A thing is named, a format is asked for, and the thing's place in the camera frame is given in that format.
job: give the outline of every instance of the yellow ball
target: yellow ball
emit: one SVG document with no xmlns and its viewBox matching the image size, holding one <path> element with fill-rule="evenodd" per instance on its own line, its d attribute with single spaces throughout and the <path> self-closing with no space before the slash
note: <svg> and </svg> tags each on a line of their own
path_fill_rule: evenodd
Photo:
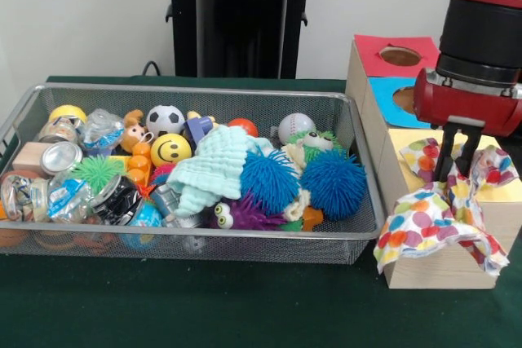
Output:
<svg viewBox="0 0 522 348">
<path fill-rule="evenodd" d="M 164 134 L 160 136 L 150 150 L 150 157 L 156 167 L 165 163 L 177 163 L 191 156 L 190 144 L 180 134 Z"/>
<path fill-rule="evenodd" d="M 73 105 L 62 105 L 51 112 L 49 121 L 52 121 L 58 117 L 76 117 L 79 118 L 84 124 L 87 122 L 87 115 L 78 106 Z"/>
</svg>

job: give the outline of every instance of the light green washcloth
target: light green washcloth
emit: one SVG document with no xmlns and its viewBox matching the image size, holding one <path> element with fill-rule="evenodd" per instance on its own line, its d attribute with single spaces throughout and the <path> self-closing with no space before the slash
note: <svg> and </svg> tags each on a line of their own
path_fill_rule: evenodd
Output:
<svg viewBox="0 0 522 348">
<path fill-rule="evenodd" d="M 238 200 L 246 152 L 257 148 L 273 147 L 267 139 L 253 138 L 239 126 L 218 126 L 209 132 L 198 144 L 195 156 L 181 161 L 167 179 L 181 195 L 174 215 L 199 214 L 223 197 Z"/>
</svg>

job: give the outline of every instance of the purple spiky toy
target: purple spiky toy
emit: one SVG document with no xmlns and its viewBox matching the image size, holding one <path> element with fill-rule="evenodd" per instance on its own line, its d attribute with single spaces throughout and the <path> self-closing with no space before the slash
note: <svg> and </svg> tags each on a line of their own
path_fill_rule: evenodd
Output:
<svg viewBox="0 0 522 348">
<path fill-rule="evenodd" d="M 279 230 L 286 220 L 282 214 L 266 216 L 254 204 L 251 193 L 240 200 L 224 200 L 214 207 L 214 215 L 210 220 L 210 227 L 234 230 Z"/>
</svg>

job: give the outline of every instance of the black cable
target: black cable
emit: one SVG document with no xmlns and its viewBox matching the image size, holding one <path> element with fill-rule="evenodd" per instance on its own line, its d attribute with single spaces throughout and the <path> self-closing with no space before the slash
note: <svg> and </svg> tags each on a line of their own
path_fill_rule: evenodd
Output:
<svg viewBox="0 0 522 348">
<path fill-rule="evenodd" d="M 143 72 L 141 74 L 142 75 L 147 75 L 147 71 L 148 71 L 148 69 L 150 68 L 151 65 L 156 70 L 156 74 L 160 77 L 161 76 L 160 68 L 157 66 L 156 62 L 152 61 L 152 60 L 150 60 L 149 62 L 147 62 L 145 64 L 145 68 L 144 68 L 144 70 L 143 70 Z"/>
</svg>

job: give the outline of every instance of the baseball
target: baseball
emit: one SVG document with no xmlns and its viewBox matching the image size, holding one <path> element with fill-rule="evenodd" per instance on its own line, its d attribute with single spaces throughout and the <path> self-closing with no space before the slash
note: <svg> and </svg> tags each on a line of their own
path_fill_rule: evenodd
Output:
<svg viewBox="0 0 522 348">
<path fill-rule="evenodd" d="M 292 113 L 281 121 L 277 134 L 283 144 L 288 143 L 290 136 L 304 130 L 316 130 L 316 125 L 310 117 L 302 113 Z"/>
</svg>

